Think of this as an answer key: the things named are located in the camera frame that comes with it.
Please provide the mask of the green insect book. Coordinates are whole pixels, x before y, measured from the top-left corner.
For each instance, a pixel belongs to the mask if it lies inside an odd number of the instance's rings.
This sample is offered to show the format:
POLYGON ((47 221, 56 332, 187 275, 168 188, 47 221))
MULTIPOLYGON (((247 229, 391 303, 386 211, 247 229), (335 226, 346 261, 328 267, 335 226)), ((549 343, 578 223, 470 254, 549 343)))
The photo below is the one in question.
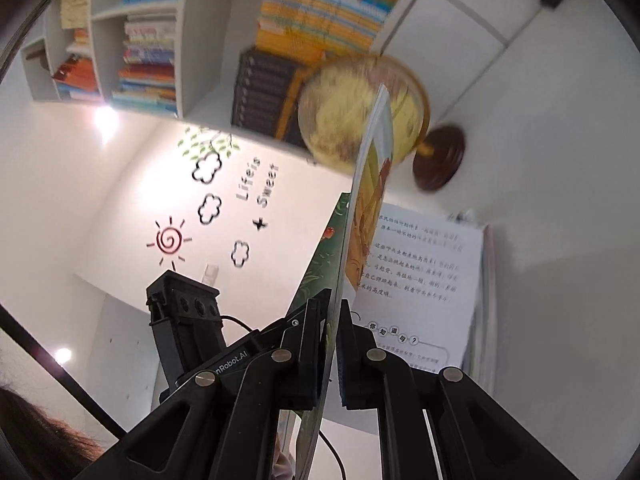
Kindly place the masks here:
POLYGON ((322 290, 331 291, 326 313, 335 321, 338 317, 338 302, 343 284, 344 258, 346 255, 348 229, 350 228, 350 202, 352 196, 342 193, 326 224, 310 263, 298 285, 288 314, 303 307, 322 290))

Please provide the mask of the picture book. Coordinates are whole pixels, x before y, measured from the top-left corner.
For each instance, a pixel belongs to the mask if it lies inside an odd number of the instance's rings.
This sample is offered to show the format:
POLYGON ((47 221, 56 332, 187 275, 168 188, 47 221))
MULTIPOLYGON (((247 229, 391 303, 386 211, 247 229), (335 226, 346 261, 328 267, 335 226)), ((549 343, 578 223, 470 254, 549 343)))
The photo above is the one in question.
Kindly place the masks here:
POLYGON ((393 162, 390 98, 378 90, 349 194, 350 228, 335 321, 326 314, 319 405, 303 416, 296 476, 310 473, 322 419, 336 414, 336 336, 341 306, 375 343, 415 370, 457 366, 486 388, 495 385, 497 305, 491 230, 472 214, 448 219, 385 203, 393 162))

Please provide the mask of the yellow desk globe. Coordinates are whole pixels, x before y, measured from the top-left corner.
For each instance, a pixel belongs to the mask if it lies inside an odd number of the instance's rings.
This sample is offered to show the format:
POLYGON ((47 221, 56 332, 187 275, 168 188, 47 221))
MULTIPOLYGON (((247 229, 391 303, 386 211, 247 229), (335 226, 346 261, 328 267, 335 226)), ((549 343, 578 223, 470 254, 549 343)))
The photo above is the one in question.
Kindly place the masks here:
POLYGON ((390 98, 393 164, 412 156, 418 188, 440 190, 461 166, 464 132, 455 124, 431 128, 431 103, 424 85, 410 68, 388 56, 345 55, 309 71, 297 99, 306 148, 317 162, 351 172, 381 87, 390 98))

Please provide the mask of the white bookshelf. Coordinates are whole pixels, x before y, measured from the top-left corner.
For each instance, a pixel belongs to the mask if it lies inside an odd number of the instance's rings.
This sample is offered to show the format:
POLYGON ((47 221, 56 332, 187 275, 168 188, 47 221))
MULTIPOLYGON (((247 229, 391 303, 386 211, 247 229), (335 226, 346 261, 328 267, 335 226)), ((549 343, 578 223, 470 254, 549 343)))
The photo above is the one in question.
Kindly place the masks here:
POLYGON ((542 0, 49 0, 18 57, 32 98, 186 123, 188 159, 230 157, 235 131, 310 153, 297 99, 309 71, 388 56, 431 118, 469 87, 542 0))

